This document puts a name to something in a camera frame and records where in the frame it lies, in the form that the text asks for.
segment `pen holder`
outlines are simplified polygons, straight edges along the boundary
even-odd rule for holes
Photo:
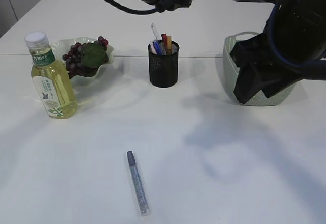
[[[157,55],[148,45],[149,79],[159,88],[169,88],[178,81],[179,45],[172,41],[172,54]]]

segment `fruit bowl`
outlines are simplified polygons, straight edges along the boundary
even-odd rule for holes
[[[64,39],[64,40],[59,40],[58,42],[55,42],[51,44],[51,47],[53,49],[53,53],[56,57],[57,60],[62,61],[65,63],[65,61],[62,59],[62,56],[64,54],[67,54],[70,51],[70,46],[74,45],[77,42],[80,43],[93,43],[96,41],[96,39],[89,38],[89,37],[78,37],[78,38],[73,38],[73,39]],[[96,78],[100,77],[104,71],[107,69],[107,67],[111,67],[112,62],[113,62],[113,47],[108,45],[107,46],[107,51],[106,54],[109,58],[108,63],[102,64],[99,68],[97,68],[96,73],[93,76],[90,77],[85,77],[81,75],[75,75],[74,77],[71,78],[71,83],[72,85],[75,86],[85,86],[94,81]]]

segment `bottle cap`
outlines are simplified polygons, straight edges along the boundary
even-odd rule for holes
[[[25,36],[25,42],[29,49],[46,48],[50,42],[44,32],[31,32]]]

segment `silver glitter pen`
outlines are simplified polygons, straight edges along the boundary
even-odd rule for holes
[[[127,152],[127,158],[128,158],[130,173],[133,181],[133,187],[136,192],[141,215],[142,216],[149,215],[149,208],[148,208],[145,192],[143,189],[141,177],[139,175],[136,161],[134,159],[132,151]]]

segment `grapes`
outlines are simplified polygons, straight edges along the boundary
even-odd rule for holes
[[[103,43],[105,46],[108,46],[108,40],[107,40],[107,39],[104,39],[104,40],[102,41],[102,43]]]
[[[78,47],[78,52],[79,52],[80,54],[83,53],[83,50],[84,50],[83,46],[79,46],[79,47]]]
[[[72,63],[72,64],[69,65],[69,69],[70,69],[70,71],[74,71],[74,70],[77,69],[77,65]]]
[[[72,58],[67,58],[67,60],[66,60],[66,64],[67,64],[67,65],[70,65],[71,61],[72,61]]]
[[[80,70],[83,69],[83,64],[82,63],[77,63],[76,65],[77,65],[77,69],[80,69]]]
[[[100,42],[100,41],[95,41],[94,44],[96,44],[96,45],[100,45],[100,46],[103,46],[103,43]]]
[[[73,78],[76,75],[90,77],[95,75],[98,68],[89,68],[82,64],[82,58],[84,56],[84,49],[88,44],[92,44],[91,42],[83,43],[76,42],[75,44],[70,46],[70,50],[68,54],[62,56],[62,59],[66,62],[66,69],[69,74],[69,78]],[[100,36],[94,41],[94,44],[103,47],[105,51],[107,51],[108,40],[104,37]],[[109,62],[109,58],[106,55],[103,63],[106,64]]]
[[[68,58],[69,58],[69,56],[66,55],[66,54],[62,56],[62,59],[63,59],[64,61],[66,61]]]
[[[77,50],[77,45],[75,45],[75,44],[74,44],[74,45],[71,45],[71,46],[70,46],[70,50],[71,50],[71,51],[75,51],[75,50]]]

